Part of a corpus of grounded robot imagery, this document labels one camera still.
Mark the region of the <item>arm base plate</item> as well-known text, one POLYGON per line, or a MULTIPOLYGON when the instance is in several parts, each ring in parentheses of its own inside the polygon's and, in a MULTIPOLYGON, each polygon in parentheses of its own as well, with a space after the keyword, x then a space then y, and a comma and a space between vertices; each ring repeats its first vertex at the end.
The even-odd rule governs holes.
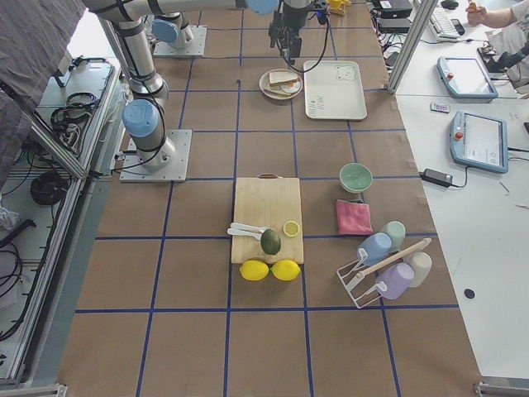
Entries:
POLYGON ((175 34, 156 36, 154 57, 188 58, 204 56, 207 38, 206 26, 188 25, 175 34))
POLYGON ((188 158, 192 131, 167 130, 165 142, 158 151, 138 151, 136 143, 129 139, 126 155, 121 165, 119 180, 122 183, 183 183, 187 179, 188 158))

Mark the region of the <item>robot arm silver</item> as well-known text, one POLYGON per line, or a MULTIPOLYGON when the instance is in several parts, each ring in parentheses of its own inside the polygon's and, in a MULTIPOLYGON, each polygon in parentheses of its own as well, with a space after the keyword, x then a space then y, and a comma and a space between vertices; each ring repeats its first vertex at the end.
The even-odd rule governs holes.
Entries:
POLYGON ((133 94, 132 102, 124 108, 122 121, 136 145, 139 165, 150 172, 173 163, 176 148, 165 131, 164 103, 169 92, 155 67, 144 16, 153 16, 154 25, 167 26, 167 34, 160 36, 161 41, 176 42, 181 26, 170 18, 185 12, 250 9, 259 15, 272 14, 270 46, 278 48, 289 64, 299 57, 303 42, 300 30, 308 14, 314 13, 322 25, 329 24, 326 1, 85 1, 83 4, 100 20, 110 23, 117 37, 117 48, 123 57, 121 64, 129 72, 133 94))
POLYGON ((179 50, 189 47, 194 38, 189 19, 182 12, 155 16, 151 31, 158 41, 179 50))

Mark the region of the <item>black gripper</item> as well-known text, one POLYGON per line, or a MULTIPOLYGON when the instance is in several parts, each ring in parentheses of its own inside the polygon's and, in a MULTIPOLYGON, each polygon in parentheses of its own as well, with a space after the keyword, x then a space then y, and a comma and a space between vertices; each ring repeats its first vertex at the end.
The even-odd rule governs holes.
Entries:
MULTIPOLYGON (((316 15, 316 19, 320 25, 326 25, 328 20, 328 2, 318 0, 285 0, 281 7, 282 23, 292 31, 299 31, 302 29, 308 19, 310 13, 316 15)), ((271 48, 280 49, 280 34, 281 28, 274 23, 269 24, 268 36, 269 46, 271 48)), ((291 38, 291 56, 299 57, 302 46, 302 38, 293 36, 291 38)))

